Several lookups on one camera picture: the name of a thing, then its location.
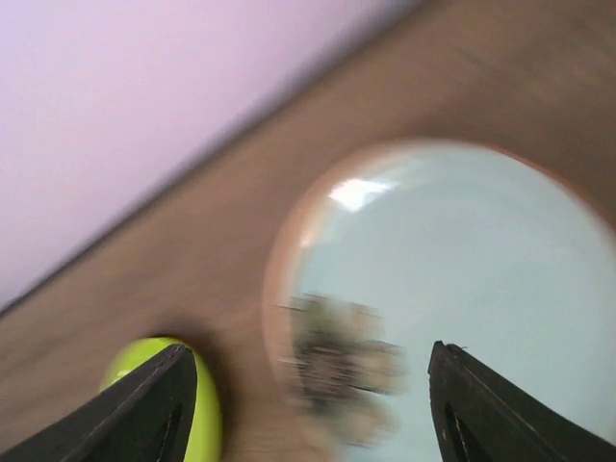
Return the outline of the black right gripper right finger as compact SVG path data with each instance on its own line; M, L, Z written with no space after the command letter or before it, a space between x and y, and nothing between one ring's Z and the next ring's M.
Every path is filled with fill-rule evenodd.
M432 421L446 462L615 459L612 444L553 412L457 345L433 345L428 375Z

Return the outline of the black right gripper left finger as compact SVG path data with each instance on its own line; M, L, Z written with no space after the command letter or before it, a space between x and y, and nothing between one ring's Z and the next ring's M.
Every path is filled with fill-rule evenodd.
M1 453L3 461L182 461L193 423L193 352L173 344L95 398Z

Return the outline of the lime green plate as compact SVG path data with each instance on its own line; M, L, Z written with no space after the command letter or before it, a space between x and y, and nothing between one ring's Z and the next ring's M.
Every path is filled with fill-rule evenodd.
M214 377L197 350L172 337L140 338L130 343L113 359L100 385L103 391L142 363L172 344L192 350L196 368L196 398L192 428L184 460L188 462L219 461L223 446L223 414Z

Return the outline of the light blue floral plate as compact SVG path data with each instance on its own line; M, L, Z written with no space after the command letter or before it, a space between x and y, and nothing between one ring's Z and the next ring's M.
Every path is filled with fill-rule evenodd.
M300 425L323 461L437 461L428 364L455 344L553 411L615 439L615 234L570 186L497 149L457 141L365 148L323 174L275 241L263 289L266 351L295 386L288 306L355 302L400 346L394 430L373 449Z

